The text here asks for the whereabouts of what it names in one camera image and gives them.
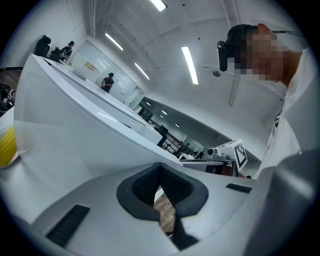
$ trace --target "ceiling light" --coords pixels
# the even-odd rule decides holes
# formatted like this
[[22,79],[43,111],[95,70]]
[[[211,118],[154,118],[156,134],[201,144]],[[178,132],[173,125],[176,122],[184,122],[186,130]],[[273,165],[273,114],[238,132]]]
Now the ceiling light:
[[155,7],[159,10],[159,12],[167,8],[165,3],[162,2],[161,0],[150,0],[150,1],[155,5]]
[[191,75],[191,78],[192,78],[192,82],[195,85],[198,85],[199,83],[198,83],[198,78],[197,78],[197,74],[196,74],[196,69],[195,69],[195,65],[194,65],[194,62],[193,62],[192,57],[191,57],[191,53],[190,53],[189,47],[185,46],[185,47],[182,47],[181,49],[182,49],[182,52],[184,54],[186,63],[188,64],[190,75]]
[[122,77],[122,78],[123,78],[123,80],[126,80],[126,79],[124,79],[124,77],[123,77],[122,75],[120,75],[118,72],[117,72],[117,74],[118,74],[120,77]]
[[108,33],[105,33],[105,35],[106,35],[107,38],[109,38],[116,46],[118,46],[121,51],[124,50],[123,47],[122,47],[120,44],[118,44],[118,42],[111,37],[111,35],[109,35]]
[[147,76],[147,74],[142,70],[141,67],[139,67],[139,65],[138,65],[137,63],[134,63],[134,65],[136,65],[137,68],[145,75],[145,77],[146,77],[148,80],[150,80],[149,76]]
[[108,63],[106,63],[104,60],[102,60],[105,64],[107,64],[110,68],[111,68],[111,66],[108,64]]

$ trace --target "black slot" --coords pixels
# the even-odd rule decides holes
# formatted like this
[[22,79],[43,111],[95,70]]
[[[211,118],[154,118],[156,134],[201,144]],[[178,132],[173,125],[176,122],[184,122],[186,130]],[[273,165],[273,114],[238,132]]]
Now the black slot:
[[239,191],[239,192],[243,192],[243,193],[247,193],[249,194],[252,187],[248,187],[248,186],[241,186],[241,185],[237,185],[237,184],[228,184],[226,186],[226,188],[231,189],[231,190],[235,190],[235,191]]
[[90,208],[75,205],[46,235],[55,244],[65,247],[76,232]]

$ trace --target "white ceiling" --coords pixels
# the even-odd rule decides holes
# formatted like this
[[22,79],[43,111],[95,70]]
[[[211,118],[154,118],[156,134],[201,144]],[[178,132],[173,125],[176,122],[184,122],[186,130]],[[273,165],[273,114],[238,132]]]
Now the white ceiling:
[[[110,47],[105,32],[114,37],[128,65],[137,62],[147,72],[155,94],[203,109],[215,102],[219,110],[242,110],[264,129],[271,128],[284,103],[282,84],[250,76],[238,83],[232,66],[220,77],[212,71],[219,67],[217,41],[225,41],[234,25],[265,23],[272,30],[298,31],[280,8],[264,0],[164,0],[167,9],[159,12],[150,0],[96,1],[95,36]],[[291,35],[281,39],[293,50],[305,46]],[[192,83],[183,46],[189,46],[199,85]]]

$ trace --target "white shirt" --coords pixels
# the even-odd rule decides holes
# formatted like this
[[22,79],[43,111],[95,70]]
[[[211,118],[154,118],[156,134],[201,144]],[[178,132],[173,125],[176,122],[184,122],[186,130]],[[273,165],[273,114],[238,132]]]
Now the white shirt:
[[299,66],[285,95],[278,127],[273,125],[267,152],[254,175],[301,150],[320,148],[320,79],[310,47],[304,49]]

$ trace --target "yellow object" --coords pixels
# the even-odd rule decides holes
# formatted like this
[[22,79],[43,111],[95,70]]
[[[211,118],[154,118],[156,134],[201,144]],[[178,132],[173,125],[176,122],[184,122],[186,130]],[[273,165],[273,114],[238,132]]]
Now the yellow object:
[[0,166],[4,167],[11,161],[17,151],[14,126],[12,125],[0,137]]

